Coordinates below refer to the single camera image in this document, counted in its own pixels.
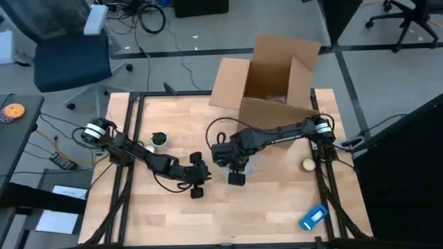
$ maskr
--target orange object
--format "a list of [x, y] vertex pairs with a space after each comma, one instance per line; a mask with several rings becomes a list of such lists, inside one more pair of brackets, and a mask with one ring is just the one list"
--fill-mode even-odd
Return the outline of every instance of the orange object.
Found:
[[21, 104], [9, 104], [3, 113], [8, 118], [21, 118], [25, 114], [25, 107]]

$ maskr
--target black wheel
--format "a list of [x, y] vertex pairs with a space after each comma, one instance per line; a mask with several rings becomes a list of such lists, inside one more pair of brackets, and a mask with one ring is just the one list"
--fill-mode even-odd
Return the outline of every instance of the black wheel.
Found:
[[373, 21], [369, 21], [366, 23], [366, 28], [372, 28], [374, 26], [374, 22]]
[[190, 163], [200, 163], [201, 162], [201, 152], [194, 152], [189, 155]]
[[431, 49], [434, 49], [434, 48], [437, 48], [437, 47], [438, 47], [438, 43], [436, 41], [431, 43]]
[[394, 53], [398, 53], [400, 50], [401, 50], [401, 46], [399, 46], [399, 45], [396, 45], [394, 48], [392, 48], [392, 51]]
[[132, 66], [132, 64], [126, 65], [126, 71], [132, 72], [132, 70], [134, 70], [134, 66]]
[[383, 9], [385, 10], [385, 12], [390, 12], [390, 10], [392, 10], [392, 4], [386, 4]]
[[69, 110], [74, 110], [75, 109], [75, 104], [73, 104], [73, 103], [69, 103], [69, 104], [67, 104], [67, 109], [69, 109]]
[[204, 191], [203, 188], [201, 187], [194, 187], [191, 189], [191, 198], [192, 199], [198, 199], [203, 197], [204, 195]]

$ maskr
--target table leg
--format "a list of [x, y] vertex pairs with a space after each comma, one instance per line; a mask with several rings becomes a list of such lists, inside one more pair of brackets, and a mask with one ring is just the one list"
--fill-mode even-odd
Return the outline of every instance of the table leg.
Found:
[[21, 207], [84, 214], [86, 201], [33, 187], [9, 183], [0, 199], [0, 208]]

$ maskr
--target floor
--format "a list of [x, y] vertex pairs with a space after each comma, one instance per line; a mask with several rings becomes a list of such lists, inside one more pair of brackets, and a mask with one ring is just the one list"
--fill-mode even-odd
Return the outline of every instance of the floor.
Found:
[[[177, 44], [182, 50], [210, 50], [228, 48], [252, 48], [255, 36], [258, 33], [272, 33], [297, 37], [322, 42], [330, 45], [320, 9], [316, 1], [302, 4], [294, 0], [242, 0], [231, 1], [230, 11], [224, 15], [211, 15], [204, 17], [191, 17], [177, 19], [173, 9], [166, 8], [165, 13], [170, 20], [170, 30], [177, 36]], [[369, 17], [382, 15], [380, 3], [361, 6], [343, 33], [340, 45], [372, 45], [393, 44], [397, 41], [401, 29], [398, 28], [400, 20], [376, 21], [372, 29], [365, 28], [365, 22]], [[145, 17], [150, 27], [158, 25], [159, 16], [156, 13]], [[433, 16], [432, 20], [443, 24], [443, 18]], [[110, 21], [112, 29], [117, 32], [125, 32], [127, 27], [118, 21]], [[0, 30], [5, 28], [15, 29], [10, 24], [3, 24]], [[435, 31], [443, 37], [443, 28], [434, 26]], [[172, 52], [177, 51], [174, 37], [164, 30], [158, 35], [144, 33], [141, 28], [137, 29], [139, 44], [147, 52]], [[138, 53], [134, 41], [134, 31], [127, 35], [113, 36], [119, 41], [122, 50], [118, 54]], [[407, 34], [406, 43], [429, 42], [430, 36], [420, 27], [412, 25]], [[17, 48], [33, 54], [35, 44], [23, 35], [17, 33]], [[201, 89], [211, 89], [217, 73], [220, 59], [223, 57], [251, 58], [252, 54], [241, 55], [202, 55], [184, 59], [184, 63], [193, 71], [195, 84]], [[376, 51], [348, 51], [343, 52], [359, 105], [364, 115], [367, 126], [371, 127], [388, 116], [398, 113], [410, 113], [425, 102], [443, 92], [443, 71], [441, 63], [443, 49], [430, 50], [407, 49], [398, 54], [389, 50]], [[134, 71], [129, 73], [121, 71], [111, 78], [112, 86], [124, 86], [133, 91], [162, 91], [163, 83], [167, 82], [176, 90], [196, 90], [191, 84], [190, 74], [181, 66], [180, 57], [152, 58], [150, 60], [150, 80], [147, 81], [148, 61], [146, 58], [125, 59], [134, 65]], [[113, 65], [121, 63], [121, 59], [112, 62]], [[33, 67], [20, 67], [17, 65], [0, 67], [2, 81], [0, 92], [17, 94], [41, 94], [33, 84]], [[348, 137], [360, 132], [361, 117], [357, 120], [356, 112], [348, 92], [341, 68], [338, 65], [335, 54], [321, 55], [314, 69], [312, 81], [314, 88], [334, 89], [338, 107], [341, 112], [343, 124]], [[92, 96], [86, 97], [78, 103], [74, 111], [66, 110], [62, 103], [64, 99], [73, 95], [80, 89], [62, 91], [57, 93], [45, 93], [46, 101], [43, 112], [70, 120], [79, 125], [86, 124], [94, 117], [94, 101]], [[53, 125], [64, 133], [70, 134], [73, 127], [63, 122], [51, 120]], [[372, 130], [372, 134], [379, 132], [390, 122]], [[60, 137], [60, 148], [68, 151], [69, 156], [81, 160], [90, 160], [90, 153], [74, 145], [70, 140], [63, 138], [61, 134], [53, 130], [46, 123], [39, 120], [39, 130], [48, 136]], [[38, 135], [33, 134], [30, 141], [47, 149], [49, 144]], [[38, 148], [27, 146], [26, 149], [39, 156], [48, 156]], [[17, 171], [43, 172], [44, 169], [57, 169], [47, 160], [35, 159], [24, 154], [19, 161]], [[39, 175], [20, 174], [13, 177], [13, 181], [37, 187], [41, 179]], [[75, 178], [67, 185], [75, 184]], [[24, 227], [24, 216], [17, 215], [13, 227], [8, 235], [3, 248], [14, 248], [17, 239]], [[69, 247], [75, 243], [76, 235], [38, 235], [33, 233], [29, 236], [27, 248], [47, 248], [42, 243], [47, 236], [56, 238], [61, 242], [58, 247]]]

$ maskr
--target chair base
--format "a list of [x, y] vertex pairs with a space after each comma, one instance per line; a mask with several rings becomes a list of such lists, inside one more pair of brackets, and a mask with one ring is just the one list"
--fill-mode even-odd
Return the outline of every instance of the chair base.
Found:
[[[127, 62], [123, 62], [122, 64], [118, 65], [116, 68], [112, 69], [112, 75], [114, 76], [120, 69], [123, 67], [126, 67], [128, 64]], [[113, 87], [113, 86], [106, 86], [106, 82], [109, 79], [105, 79], [101, 82], [91, 84], [90, 87], [80, 91], [79, 93], [76, 93], [74, 96], [70, 97], [69, 99], [64, 101], [64, 106], [67, 109], [74, 110], [75, 109], [75, 101], [78, 98], [81, 98], [82, 96], [90, 93], [91, 91], [94, 92], [94, 97], [96, 99], [96, 115], [97, 117], [102, 117], [102, 106], [100, 105], [101, 99], [103, 95], [109, 95], [109, 92], [130, 92], [130, 89], [120, 88], [120, 87]]]
[[404, 37], [406, 36], [406, 33], [409, 30], [410, 24], [414, 21], [418, 25], [420, 25], [428, 34], [430, 34], [434, 41], [429, 44], [429, 48], [437, 48], [437, 43], [439, 40], [439, 37], [437, 33], [431, 28], [431, 26], [428, 24], [429, 21], [429, 15], [420, 15], [419, 11], [413, 10], [407, 6], [405, 6], [402, 3], [399, 3], [395, 0], [385, 0], [383, 3], [384, 8], [386, 10], [387, 6], [397, 6], [402, 12], [395, 13], [395, 14], [389, 14], [389, 15], [379, 15], [376, 17], [371, 17], [369, 19], [369, 22], [366, 23], [366, 28], [371, 28], [374, 25], [374, 20], [378, 19], [394, 19], [394, 18], [402, 18], [404, 19], [403, 23], [400, 25], [400, 28], [403, 28], [403, 31], [401, 32], [400, 38], [395, 45], [394, 48], [392, 48], [392, 51], [394, 53], [397, 53], [401, 50], [401, 44], [403, 43]]

